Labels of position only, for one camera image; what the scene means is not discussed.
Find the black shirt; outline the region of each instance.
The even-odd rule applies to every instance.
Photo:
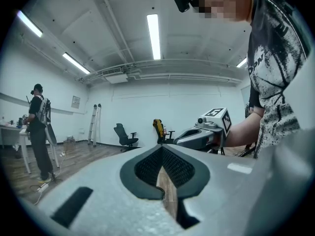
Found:
[[[31,106],[30,106],[29,114],[37,115],[37,113],[40,109],[42,99],[43,99],[43,96],[41,98],[39,98],[38,96],[33,97],[33,99],[31,100]],[[46,126],[39,121],[38,117],[35,116],[35,119],[30,122],[29,130],[30,130],[30,132],[35,132],[35,131],[37,131],[41,128],[45,128],[45,127]]]
[[[283,91],[302,67],[305,56],[294,30],[274,5],[256,0],[252,18],[247,54],[250,102],[265,109],[255,152],[258,155],[262,148],[276,145],[299,129]]]

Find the ceiling light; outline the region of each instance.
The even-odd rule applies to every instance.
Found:
[[[148,25],[150,32],[150,39],[153,51],[153,59],[161,59],[161,52],[159,46],[159,32],[158,32],[158,15],[148,15]]]
[[[17,16],[23,21],[24,24],[26,24],[37,36],[41,37],[43,32],[32,23],[31,20],[28,19],[27,16],[24,15],[22,11],[19,10]]]
[[[86,68],[84,68],[77,61],[75,61],[73,57],[71,57],[68,53],[64,53],[63,57],[70,61],[72,64],[74,64],[76,67],[78,67],[81,71],[85,72],[86,74],[90,73]]]
[[[237,67],[238,67],[238,68],[241,67],[241,66],[244,65],[246,62],[247,62],[247,58],[245,58],[241,63],[239,63],[239,64],[237,65]]]

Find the ceiling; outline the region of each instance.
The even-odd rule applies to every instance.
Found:
[[[181,13],[174,0],[31,0],[23,12],[43,31],[21,22],[24,43],[87,85],[107,82],[101,71],[121,67],[128,80],[196,79],[240,83],[251,27]],[[147,15],[158,14],[161,60],[153,60]],[[91,74],[62,54],[67,52]]]

